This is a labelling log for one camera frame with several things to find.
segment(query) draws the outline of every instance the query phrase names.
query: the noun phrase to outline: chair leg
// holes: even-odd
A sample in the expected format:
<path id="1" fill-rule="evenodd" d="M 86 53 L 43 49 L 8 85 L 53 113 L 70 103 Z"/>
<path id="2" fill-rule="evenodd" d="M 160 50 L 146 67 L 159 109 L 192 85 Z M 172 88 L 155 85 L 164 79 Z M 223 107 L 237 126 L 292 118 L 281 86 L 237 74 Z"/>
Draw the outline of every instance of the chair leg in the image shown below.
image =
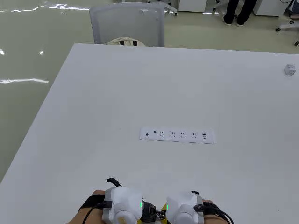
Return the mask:
<path id="1" fill-rule="evenodd" d="M 173 6 L 170 6 L 170 5 L 166 4 L 165 2 L 156 1 L 156 2 L 152 2 L 151 4 L 163 5 L 164 8 L 168 9 L 169 11 L 172 11 L 174 13 L 174 15 L 178 15 L 178 10 Z"/>

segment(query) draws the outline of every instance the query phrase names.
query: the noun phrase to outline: hand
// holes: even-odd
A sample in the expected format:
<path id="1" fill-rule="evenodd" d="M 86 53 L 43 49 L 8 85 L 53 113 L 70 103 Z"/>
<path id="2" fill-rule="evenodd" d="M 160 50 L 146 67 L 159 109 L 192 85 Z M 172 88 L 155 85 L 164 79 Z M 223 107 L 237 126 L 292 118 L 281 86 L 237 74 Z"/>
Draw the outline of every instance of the hand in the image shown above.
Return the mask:
<path id="1" fill-rule="evenodd" d="M 102 190 L 96 190 L 93 195 L 104 195 Z M 91 208 L 80 209 L 75 217 L 69 222 L 69 224 L 82 224 L 86 214 Z M 102 220 L 103 210 L 94 209 L 88 216 L 85 224 L 105 224 Z"/>

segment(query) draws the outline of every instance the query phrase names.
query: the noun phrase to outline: black cable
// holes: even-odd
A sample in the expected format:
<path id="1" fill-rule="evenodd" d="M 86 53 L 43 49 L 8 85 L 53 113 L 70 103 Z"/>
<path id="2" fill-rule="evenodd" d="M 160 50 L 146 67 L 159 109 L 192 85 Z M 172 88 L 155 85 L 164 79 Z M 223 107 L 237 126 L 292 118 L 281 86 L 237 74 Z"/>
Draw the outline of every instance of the black cable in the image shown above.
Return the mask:
<path id="1" fill-rule="evenodd" d="M 98 205 L 92 207 L 92 208 L 88 211 L 88 213 L 86 214 L 85 218 L 83 219 L 82 224 L 85 224 L 85 222 L 86 222 L 88 216 L 90 215 L 90 213 L 91 213 L 95 208 L 97 208 L 97 206 L 98 206 Z"/>
<path id="2" fill-rule="evenodd" d="M 88 213 L 86 214 L 85 218 L 83 219 L 82 224 L 85 224 L 88 216 L 94 209 L 103 209 L 103 208 L 111 208 L 112 207 L 112 201 L 103 201 L 101 203 L 98 203 L 97 205 L 93 206 Z"/>
<path id="3" fill-rule="evenodd" d="M 234 224 L 233 219 L 232 219 L 227 213 L 225 213 L 224 211 L 222 211 L 222 210 L 220 210 L 220 209 L 218 209 L 218 208 L 214 208 L 214 207 L 205 207 L 205 209 L 214 209 L 214 210 L 216 210 L 216 211 L 222 213 L 222 214 L 225 215 L 227 218 L 229 218 L 231 224 Z"/>

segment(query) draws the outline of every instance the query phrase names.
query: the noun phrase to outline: white cabinet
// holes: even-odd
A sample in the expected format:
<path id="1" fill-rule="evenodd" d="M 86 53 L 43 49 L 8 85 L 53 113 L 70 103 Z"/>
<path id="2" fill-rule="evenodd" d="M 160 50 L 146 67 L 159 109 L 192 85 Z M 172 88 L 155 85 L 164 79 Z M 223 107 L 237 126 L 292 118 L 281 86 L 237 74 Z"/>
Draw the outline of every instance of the white cabinet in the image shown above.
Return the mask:
<path id="1" fill-rule="evenodd" d="M 257 0 L 253 9 L 255 15 L 280 16 L 290 3 L 287 0 Z"/>
<path id="2" fill-rule="evenodd" d="M 180 0 L 178 10 L 186 12 L 204 12 L 206 0 Z"/>

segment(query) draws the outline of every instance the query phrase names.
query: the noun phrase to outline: white table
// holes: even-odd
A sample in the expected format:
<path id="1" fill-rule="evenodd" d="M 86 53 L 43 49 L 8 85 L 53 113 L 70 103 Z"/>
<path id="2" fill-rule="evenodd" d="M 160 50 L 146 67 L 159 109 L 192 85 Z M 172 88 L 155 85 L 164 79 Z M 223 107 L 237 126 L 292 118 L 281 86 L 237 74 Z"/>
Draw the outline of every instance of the white table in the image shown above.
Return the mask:
<path id="1" fill-rule="evenodd" d="M 65 223 L 111 176 L 157 206 L 197 190 L 236 224 L 296 223 L 288 63 L 299 56 L 74 45 L 0 185 L 1 223 Z M 217 144 L 139 140 L 142 126 L 212 128 Z"/>

